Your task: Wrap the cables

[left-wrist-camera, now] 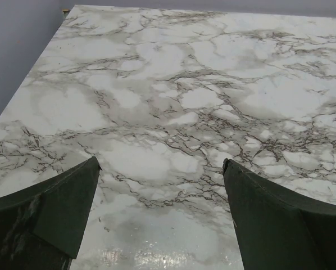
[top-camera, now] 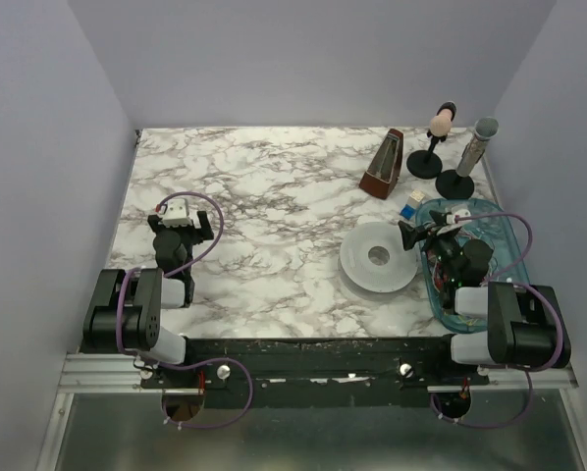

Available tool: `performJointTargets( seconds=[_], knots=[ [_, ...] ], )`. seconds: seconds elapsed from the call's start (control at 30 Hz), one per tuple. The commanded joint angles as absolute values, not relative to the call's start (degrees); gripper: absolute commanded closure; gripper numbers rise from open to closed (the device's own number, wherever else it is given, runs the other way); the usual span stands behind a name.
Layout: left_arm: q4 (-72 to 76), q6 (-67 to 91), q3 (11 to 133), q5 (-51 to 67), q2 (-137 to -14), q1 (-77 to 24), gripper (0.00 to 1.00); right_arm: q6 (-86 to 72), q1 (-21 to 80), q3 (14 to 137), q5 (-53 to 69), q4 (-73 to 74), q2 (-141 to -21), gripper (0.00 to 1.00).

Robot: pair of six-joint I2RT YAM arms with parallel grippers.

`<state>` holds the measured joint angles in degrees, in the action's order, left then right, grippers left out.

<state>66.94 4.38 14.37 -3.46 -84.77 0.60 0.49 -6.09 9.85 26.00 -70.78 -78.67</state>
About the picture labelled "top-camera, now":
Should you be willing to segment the white perforated cable spool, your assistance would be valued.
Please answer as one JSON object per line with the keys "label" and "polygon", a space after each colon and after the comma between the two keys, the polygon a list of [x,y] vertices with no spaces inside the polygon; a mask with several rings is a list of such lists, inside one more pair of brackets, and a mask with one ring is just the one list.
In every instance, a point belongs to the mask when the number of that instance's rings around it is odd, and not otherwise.
{"label": "white perforated cable spool", "polygon": [[358,225],[340,246],[341,274],[359,291],[393,294],[410,284],[417,267],[415,251],[403,248],[400,228],[389,223]]}

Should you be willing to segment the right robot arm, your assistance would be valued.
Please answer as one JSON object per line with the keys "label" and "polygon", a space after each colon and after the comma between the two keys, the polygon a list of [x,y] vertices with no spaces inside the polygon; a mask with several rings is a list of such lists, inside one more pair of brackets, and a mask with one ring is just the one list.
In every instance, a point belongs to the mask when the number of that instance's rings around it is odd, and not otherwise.
{"label": "right robot arm", "polygon": [[[465,208],[431,211],[430,218],[420,226],[399,222],[403,248],[419,246],[425,258],[434,259],[430,275],[442,309],[456,318],[481,319],[486,326],[483,332],[450,336],[452,362],[528,372],[566,366],[570,344],[553,289],[498,279],[523,262],[531,248],[533,234],[528,222],[505,212],[473,216]],[[493,218],[513,218],[525,226],[528,235],[520,256],[494,273],[490,271],[494,256],[490,244],[479,238],[457,241],[464,224]]]}

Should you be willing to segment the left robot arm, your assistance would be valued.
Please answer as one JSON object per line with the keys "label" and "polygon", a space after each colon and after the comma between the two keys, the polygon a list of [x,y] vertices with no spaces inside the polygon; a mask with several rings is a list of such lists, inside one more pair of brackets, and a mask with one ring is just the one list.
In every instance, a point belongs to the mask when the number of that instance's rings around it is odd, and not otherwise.
{"label": "left robot arm", "polygon": [[187,339],[161,326],[164,309],[193,302],[194,279],[188,265],[193,248],[215,238],[207,213],[171,218],[150,215],[156,266],[128,276],[104,269],[93,290],[82,326],[84,353],[137,354],[150,361],[182,365],[188,361]]}

